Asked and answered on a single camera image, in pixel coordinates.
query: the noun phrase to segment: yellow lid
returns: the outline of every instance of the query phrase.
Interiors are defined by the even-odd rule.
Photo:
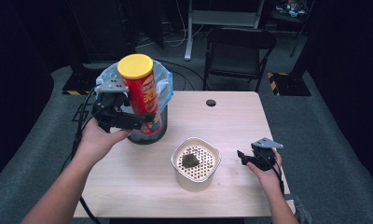
[[[131,54],[119,61],[117,70],[128,79],[138,79],[151,73],[154,62],[144,54]]]

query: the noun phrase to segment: can label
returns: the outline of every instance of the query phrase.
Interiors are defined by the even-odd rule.
[[[151,71],[145,77],[138,79],[128,79],[124,77],[123,81],[129,87],[129,100],[134,113],[139,115],[156,113],[154,121],[144,123],[140,132],[144,134],[157,133],[162,124],[153,72]]]

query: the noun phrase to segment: white container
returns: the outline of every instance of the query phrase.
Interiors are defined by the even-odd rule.
[[[184,167],[183,156],[186,154],[194,154],[200,164],[191,168]],[[209,143],[191,137],[175,150],[171,162],[180,186],[191,192],[199,192],[207,189],[213,181],[214,172],[221,162],[221,154]]]

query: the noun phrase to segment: gray carpet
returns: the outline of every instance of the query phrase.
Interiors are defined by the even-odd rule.
[[[290,72],[303,41],[294,58],[290,58],[295,41],[293,35],[276,36],[278,44],[269,57],[267,72]],[[166,43],[165,49],[161,49],[149,44],[137,51],[157,60],[182,64],[202,76],[204,38],[194,41],[190,62],[184,61],[185,45],[184,42],[171,47]],[[174,71],[175,90],[201,90],[202,81],[196,74],[180,66],[163,64]],[[93,66],[106,67],[108,64]],[[85,97],[62,95],[62,87],[70,75],[69,67],[53,72],[55,87],[46,108],[0,174],[0,223],[21,221],[56,179],[71,150],[76,131],[76,123],[71,120]],[[275,96],[266,75],[259,90],[272,136],[284,144],[280,152],[291,192],[302,198],[313,223],[373,223],[372,178],[341,134],[310,75],[306,73],[303,79],[311,97]],[[209,80],[212,91],[251,91],[255,88],[254,81],[247,84],[245,80],[224,77]],[[92,222],[87,218],[76,218],[75,223]],[[270,218],[246,218],[245,223],[270,223]]]

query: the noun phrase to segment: pringles can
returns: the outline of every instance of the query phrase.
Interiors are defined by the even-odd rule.
[[[117,64],[117,70],[129,88],[133,112],[138,115],[156,113],[154,121],[143,124],[140,130],[148,135],[157,133],[162,127],[153,66],[152,59],[144,54],[131,54]]]

